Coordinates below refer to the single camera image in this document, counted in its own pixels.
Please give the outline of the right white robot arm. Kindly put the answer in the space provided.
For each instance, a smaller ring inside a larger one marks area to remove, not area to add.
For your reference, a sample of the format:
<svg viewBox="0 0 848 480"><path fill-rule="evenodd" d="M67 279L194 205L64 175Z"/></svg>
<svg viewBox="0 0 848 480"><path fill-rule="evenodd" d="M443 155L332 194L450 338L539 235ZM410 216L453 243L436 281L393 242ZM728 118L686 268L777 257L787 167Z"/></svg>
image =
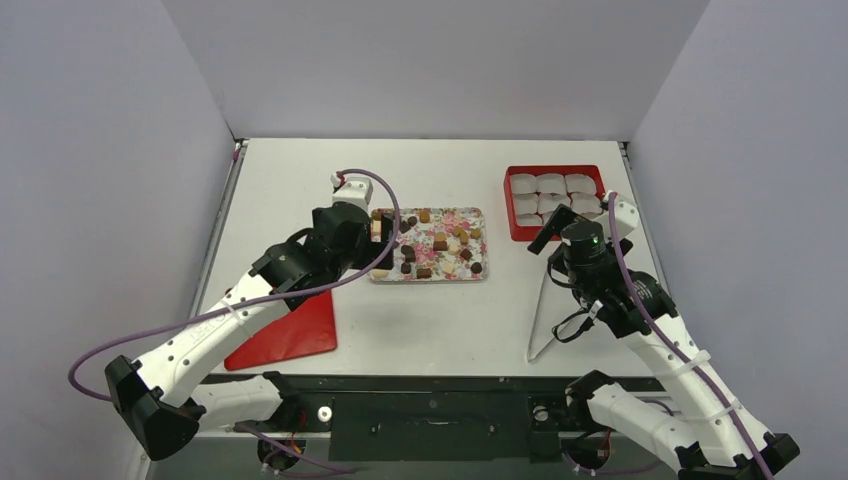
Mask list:
<svg viewBox="0 0 848 480"><path fill-rule="evenodd" d="M600 322L651 371L680 413L668 414L593 370L564 392L564 413L595 433L616 431L652 453L680 479L771 479L800 454L787 433L775 433L746 409L689 335L670 295L651 275L629 269L626 236L639 222L635 205L611 199L594 220L560 204L528 249L553 239L547 272L567 276L585 319Z"/></svg>

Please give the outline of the red chocolate box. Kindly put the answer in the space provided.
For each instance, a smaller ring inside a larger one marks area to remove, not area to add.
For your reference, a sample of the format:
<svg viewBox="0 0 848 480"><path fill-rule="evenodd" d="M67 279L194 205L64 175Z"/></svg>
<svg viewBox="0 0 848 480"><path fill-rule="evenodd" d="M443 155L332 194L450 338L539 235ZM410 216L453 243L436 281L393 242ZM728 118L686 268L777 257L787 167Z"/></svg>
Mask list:
<svg viewBox="0 0 848 480"><path fill-rule="evenodd" d="M503 181L510 237L533 240L561 205L593 219L602 213L605 186L595 165L509 166Z"/></svg>

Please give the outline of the metal serving tongs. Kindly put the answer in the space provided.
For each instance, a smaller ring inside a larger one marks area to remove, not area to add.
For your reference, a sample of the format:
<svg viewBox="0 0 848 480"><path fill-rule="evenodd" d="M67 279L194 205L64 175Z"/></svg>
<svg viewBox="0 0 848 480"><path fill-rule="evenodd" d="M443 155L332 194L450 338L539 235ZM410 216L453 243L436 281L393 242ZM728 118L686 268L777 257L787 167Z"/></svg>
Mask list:
<svg viewBox="0 0 848 480"><path fill-rule="evenodd" d="M555 340L550 329L564 318L566 305L562 289L543 272L525 352L528 364L536 363L552 348Z"/></svg>

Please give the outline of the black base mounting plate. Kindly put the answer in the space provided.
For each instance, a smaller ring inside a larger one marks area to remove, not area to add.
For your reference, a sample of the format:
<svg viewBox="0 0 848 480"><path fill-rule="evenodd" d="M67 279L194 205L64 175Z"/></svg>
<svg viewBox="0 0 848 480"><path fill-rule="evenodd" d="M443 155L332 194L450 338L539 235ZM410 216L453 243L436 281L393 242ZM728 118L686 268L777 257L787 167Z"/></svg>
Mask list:
<svg viewBox="0 0 848 480"><path fill-rule="evenodd" d="M554 461L589 430L568 410L569 377L282 375L283 403L247 426L326 439L335 462Z"/></svg>

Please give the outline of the red box lid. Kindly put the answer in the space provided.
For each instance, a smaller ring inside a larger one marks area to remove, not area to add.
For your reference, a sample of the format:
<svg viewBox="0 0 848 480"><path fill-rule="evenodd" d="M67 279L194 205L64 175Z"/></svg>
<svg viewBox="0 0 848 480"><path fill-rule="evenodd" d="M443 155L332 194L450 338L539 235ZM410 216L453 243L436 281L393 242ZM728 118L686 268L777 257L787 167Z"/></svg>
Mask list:
<svg viewBox="0 0 848 480"><path fill-rule="evenodd" d="M264 367L328 353L337 346L333 296L325 292L264 327L230 354L223 365L227 371Z"/></svg>

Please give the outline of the floral rectangular tray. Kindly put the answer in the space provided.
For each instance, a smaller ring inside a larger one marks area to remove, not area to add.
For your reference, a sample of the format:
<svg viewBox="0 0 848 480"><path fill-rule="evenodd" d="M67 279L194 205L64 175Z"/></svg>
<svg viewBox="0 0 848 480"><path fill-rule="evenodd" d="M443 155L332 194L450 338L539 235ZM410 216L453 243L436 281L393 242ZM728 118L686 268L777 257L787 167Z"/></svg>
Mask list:
<svg viewBox="0 0 848 480"><path fill-rule="evenodd" d="M422 223L419 212L428 210L431 221ZM400 231L394 249L394 268L374 283L436 283L475 282L489 276L486 222L477 207L404 208L400 211ZM441 263L455 264L455 271L446 275ZM473 274L470 266L479 262L483 270ZM417 279L417 268L431 268L430 279Z"/></svg>

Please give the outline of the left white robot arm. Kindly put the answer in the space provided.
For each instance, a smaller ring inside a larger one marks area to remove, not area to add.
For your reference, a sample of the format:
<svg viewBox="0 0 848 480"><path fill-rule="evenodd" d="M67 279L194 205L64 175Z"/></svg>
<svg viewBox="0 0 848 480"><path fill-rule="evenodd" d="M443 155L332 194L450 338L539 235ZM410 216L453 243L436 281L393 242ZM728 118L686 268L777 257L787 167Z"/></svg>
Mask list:
<svg viewBox="0 0 848 480"><path fill-rule="evenodd" d="M207 376L266 326L335 287L348 271L389 268L400 221L348 202L312 212L313 225L269 247L199 322L132 360L105 368L112 403L148 457L163 460L203 430L240 422L291 427L298 402L281 377L208 384Z"/></svg>

